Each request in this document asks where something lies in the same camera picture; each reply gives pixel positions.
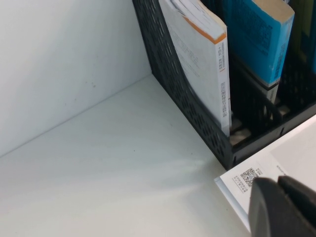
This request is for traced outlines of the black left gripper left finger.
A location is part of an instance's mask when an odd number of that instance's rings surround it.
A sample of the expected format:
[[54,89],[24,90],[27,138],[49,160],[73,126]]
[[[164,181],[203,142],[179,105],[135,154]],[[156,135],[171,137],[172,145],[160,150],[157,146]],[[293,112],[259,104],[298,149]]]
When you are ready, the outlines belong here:
[[248,212],[253,237],[314,237],[316,216],[303,216],[289,196],[270,178],[255,178]]

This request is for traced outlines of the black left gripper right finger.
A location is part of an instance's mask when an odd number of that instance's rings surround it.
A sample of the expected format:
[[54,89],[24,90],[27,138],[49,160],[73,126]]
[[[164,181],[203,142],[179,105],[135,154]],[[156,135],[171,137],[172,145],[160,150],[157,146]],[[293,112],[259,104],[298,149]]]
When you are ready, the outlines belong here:
[[316,192],[290,176],[280,176],[278,184],[303,216],[316,215]]

